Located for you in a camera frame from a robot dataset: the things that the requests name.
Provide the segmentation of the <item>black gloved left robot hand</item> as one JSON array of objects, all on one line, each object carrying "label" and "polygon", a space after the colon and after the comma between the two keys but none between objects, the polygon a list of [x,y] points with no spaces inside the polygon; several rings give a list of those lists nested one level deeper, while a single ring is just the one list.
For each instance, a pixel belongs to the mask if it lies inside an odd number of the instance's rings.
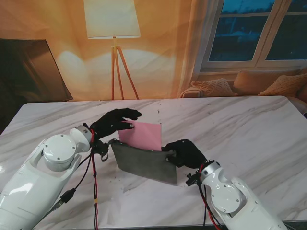
[{"label": "black gloved left robot hand", "polygon": [[137,120],[142,116],[142,113],[138,110],[123,108],[114,109],[107,112],[99,120],[90,125],[90,129],[94,131],[95,136],[98,139],[107,137],[116,131],[133,129],[134,124],[126,122],[126,119]]}]

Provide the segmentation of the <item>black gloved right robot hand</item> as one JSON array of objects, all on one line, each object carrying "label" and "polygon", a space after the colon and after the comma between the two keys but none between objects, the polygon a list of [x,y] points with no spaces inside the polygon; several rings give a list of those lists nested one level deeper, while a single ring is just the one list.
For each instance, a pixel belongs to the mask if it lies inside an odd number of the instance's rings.
[{"label": "black gloved right robot hand", "polygon": [[174,151],[172,155],[168,155],[168,161],[177,166],[186,166],[188,168],[197,169],[207,162],[207,159],[202,152],[188,139],[182,139],[175,142],[168,143],[162,147],[162,151]]}]

